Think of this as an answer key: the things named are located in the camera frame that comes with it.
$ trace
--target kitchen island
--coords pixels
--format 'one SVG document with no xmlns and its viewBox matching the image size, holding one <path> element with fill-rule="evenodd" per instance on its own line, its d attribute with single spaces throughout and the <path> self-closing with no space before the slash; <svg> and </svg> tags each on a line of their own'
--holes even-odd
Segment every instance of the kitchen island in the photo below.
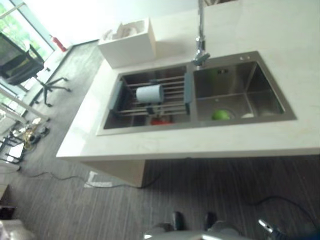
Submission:
<svg viewBox="0 0 320 240">
<path fill-rule="evenodd" d="M 154 61 L 112 69 L 104 61 L 57 157 L 141 186 L 145 160 L 320 153 L 319 1 L 238 0 L 205 8 L 212 58 L 258 51 L 296 119 L 97 135 L 118 74 L 178 65 L 194 57 L 197 10 L 151 18 Z"/>
</svg>

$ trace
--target fire extinguisher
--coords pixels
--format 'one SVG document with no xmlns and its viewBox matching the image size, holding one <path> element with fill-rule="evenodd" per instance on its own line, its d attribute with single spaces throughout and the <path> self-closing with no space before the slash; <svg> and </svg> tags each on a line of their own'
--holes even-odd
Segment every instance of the fire extinguisher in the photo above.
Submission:
<svg viewBox="0 0 320 240">
<path fill-rule="evenodd" d="M 50 37 L 51 37 L 51 41 L 55 43 L 62 52 L 67 51 L 67 49 L 62 45 L 62 43 L 59 41 L 58 38 L 52 35 L 50 35 Z"/>
</svg>

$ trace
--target dish rack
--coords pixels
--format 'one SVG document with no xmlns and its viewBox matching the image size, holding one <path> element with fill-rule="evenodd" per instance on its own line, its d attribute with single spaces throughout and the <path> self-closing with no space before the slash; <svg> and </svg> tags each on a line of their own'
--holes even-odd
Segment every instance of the dish rack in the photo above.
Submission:
<svg viewBox="0 0 320 240">
<path fill-rule="evenodd" d="M 162 103 L 138 102 L 137 88 L 158 84 L 162 85 L 164 91 Z M 122 77 L 115 86 L 109 109 L 119 117 L 189 115 L 189 104 L 192 101 L 191 84 L 189 73 L 139 83 L 129 83 Z"/>
</svg>

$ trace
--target white container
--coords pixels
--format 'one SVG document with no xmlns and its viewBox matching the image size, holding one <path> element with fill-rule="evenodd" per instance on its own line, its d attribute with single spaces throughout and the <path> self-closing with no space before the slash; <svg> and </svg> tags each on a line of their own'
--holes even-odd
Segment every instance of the white container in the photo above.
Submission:
<svg viewBox="0 0 320 240">
<path fill-rule="evenodd" d="M 154 60 L 156 39 L 150 19 L 120 24 L 99 40 L 98 47 L 113 69 Z"/>
<path fill-rule="evenodd" d="M 165 98 L 164 89 L 160 84 L 141 86 L 136 89 L 136 98 L 144 104 L 162 103 Z"/>
</svg>

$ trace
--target faucet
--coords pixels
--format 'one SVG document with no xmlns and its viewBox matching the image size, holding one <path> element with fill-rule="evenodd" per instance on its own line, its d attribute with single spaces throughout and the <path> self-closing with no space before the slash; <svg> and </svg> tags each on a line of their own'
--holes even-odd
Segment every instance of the faucet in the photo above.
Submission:
<svg viewBox="0 0 320 240">
<path fill-rule="evenodd" d="M 199 35 L 196 37 L 196 52 L 192 63 L 195 66 L 203 66 L 205 61 L 210 57 L 206 52 L 206 38 L 204 35 L 204 1 L 198 0 L 198 16 L 199 16 Z"/>
</svg>

